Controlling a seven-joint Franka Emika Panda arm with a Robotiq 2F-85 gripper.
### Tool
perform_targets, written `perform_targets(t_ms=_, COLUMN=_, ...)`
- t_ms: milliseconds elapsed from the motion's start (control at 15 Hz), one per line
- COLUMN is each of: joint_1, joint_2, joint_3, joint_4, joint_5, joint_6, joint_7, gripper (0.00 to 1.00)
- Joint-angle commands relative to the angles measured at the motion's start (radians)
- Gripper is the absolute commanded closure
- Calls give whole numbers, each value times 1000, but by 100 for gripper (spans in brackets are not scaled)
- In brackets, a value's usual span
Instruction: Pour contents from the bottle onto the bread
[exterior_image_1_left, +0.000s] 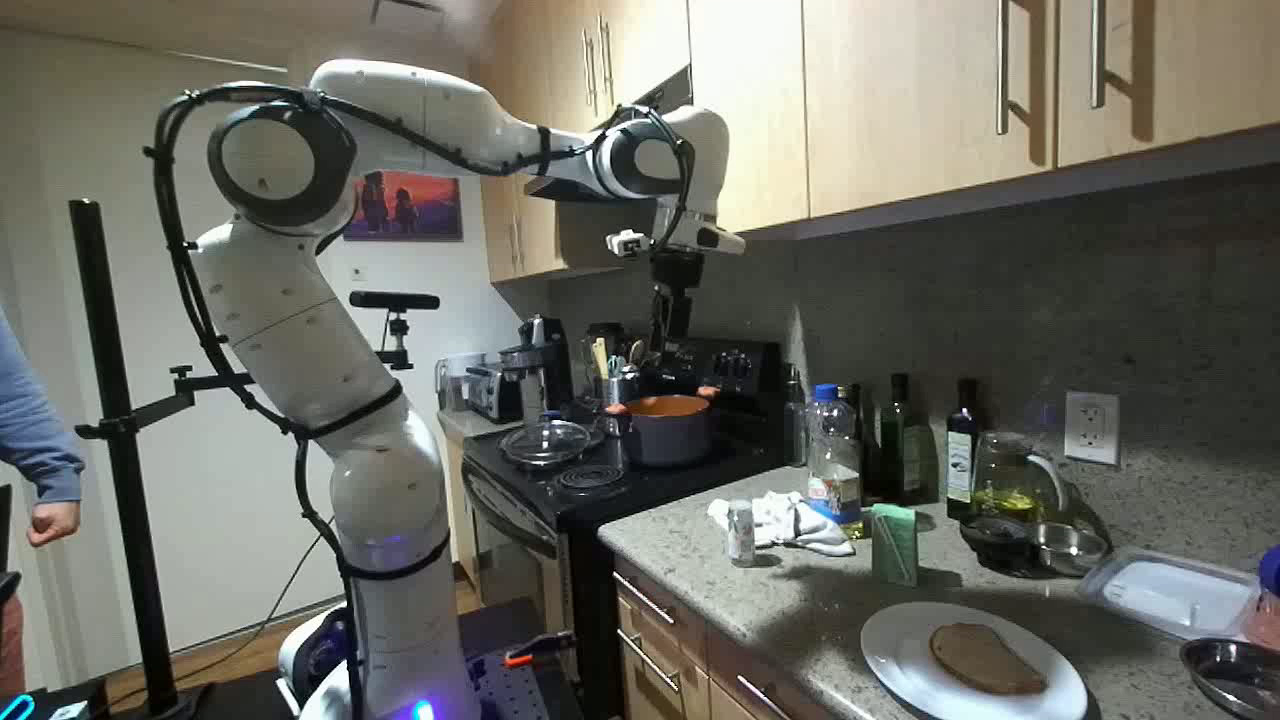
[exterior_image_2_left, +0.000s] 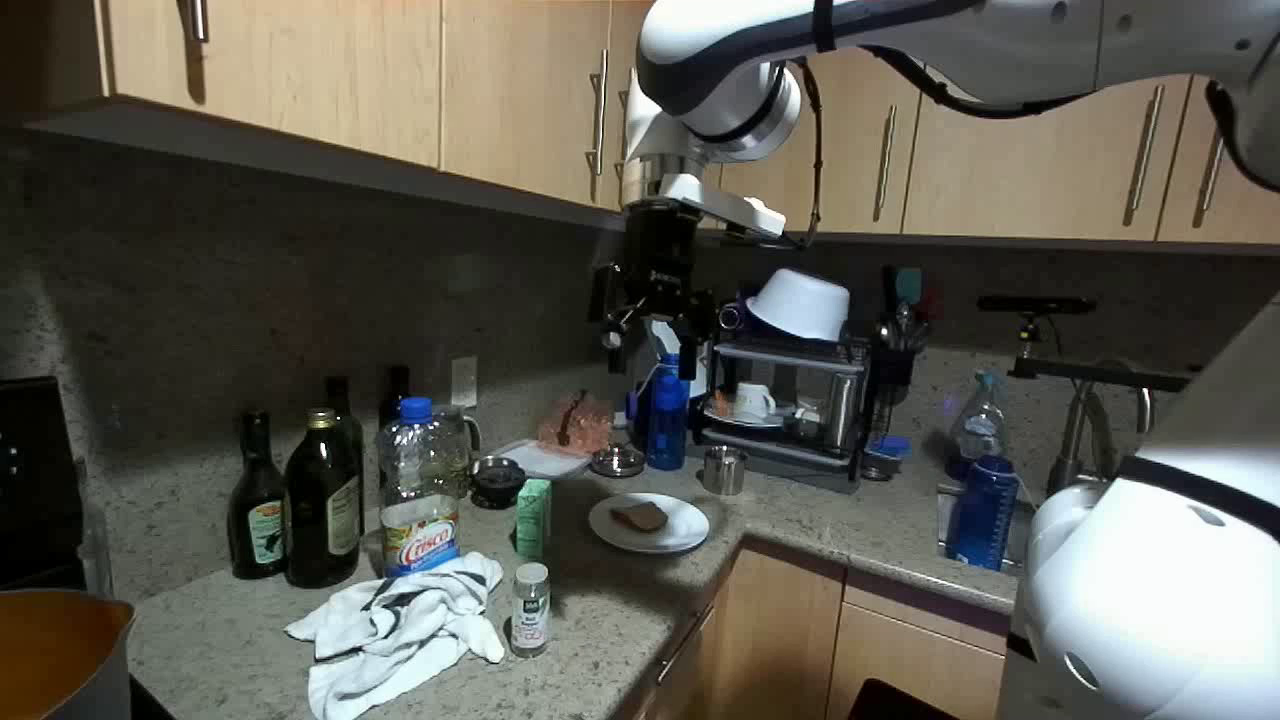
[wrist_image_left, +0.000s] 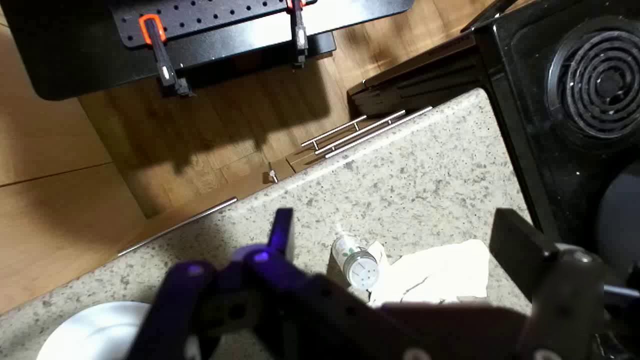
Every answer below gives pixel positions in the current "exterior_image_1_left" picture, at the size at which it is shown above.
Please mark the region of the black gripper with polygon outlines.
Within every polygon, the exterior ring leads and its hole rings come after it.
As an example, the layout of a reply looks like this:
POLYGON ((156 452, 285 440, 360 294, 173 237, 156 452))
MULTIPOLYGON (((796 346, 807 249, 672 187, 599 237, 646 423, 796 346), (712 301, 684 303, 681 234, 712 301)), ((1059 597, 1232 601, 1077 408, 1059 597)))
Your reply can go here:
POLYGON ((656 251, 650 267, 650 336, 681 341, 693 320, 687 294, 700 285, 705 259, 696 251, 656 251))

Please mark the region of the person forearm blue sleeve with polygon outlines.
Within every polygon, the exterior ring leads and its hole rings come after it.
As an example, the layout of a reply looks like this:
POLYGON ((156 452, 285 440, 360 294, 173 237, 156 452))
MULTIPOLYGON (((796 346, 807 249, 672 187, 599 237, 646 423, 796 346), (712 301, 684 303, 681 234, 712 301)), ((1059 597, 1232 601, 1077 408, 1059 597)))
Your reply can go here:
POLYGON ((10 465, 42 504, 74 504, 84 458, 50 412, 15 331, 0 317, 0 461, 10 465))

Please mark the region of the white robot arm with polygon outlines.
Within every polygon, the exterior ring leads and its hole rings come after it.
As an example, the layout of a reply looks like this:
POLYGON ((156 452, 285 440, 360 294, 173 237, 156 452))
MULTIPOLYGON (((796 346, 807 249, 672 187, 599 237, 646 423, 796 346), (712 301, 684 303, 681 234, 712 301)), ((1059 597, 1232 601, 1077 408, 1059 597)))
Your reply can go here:
POLYGON ((390 60, 328 60, 299 88, 213 83, 156 117, 156 214, 208 365, 238 369, 238 402, 331 461, 315 532, 342 577, 352 651, 296 720, 480 720, 435 445, 318 274, 355 179, 383 168, 524 173, 553 202, 643 203, 650 226, 608 249, 700 259, 743 243, 715 226, 727 125, 696 106, 623 106, 562 132, 472 79, 390 60))

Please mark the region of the person hand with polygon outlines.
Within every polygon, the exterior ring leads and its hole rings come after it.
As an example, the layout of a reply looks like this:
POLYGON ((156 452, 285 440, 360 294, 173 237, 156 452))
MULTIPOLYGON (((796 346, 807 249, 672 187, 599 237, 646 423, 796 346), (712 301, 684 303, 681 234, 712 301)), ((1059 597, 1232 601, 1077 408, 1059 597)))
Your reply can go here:
POLYGON ((35 504, 26 516, 26 543, 48 550, 55 541, 66 541, 81 532, 81 507, 74 504, 35 504))

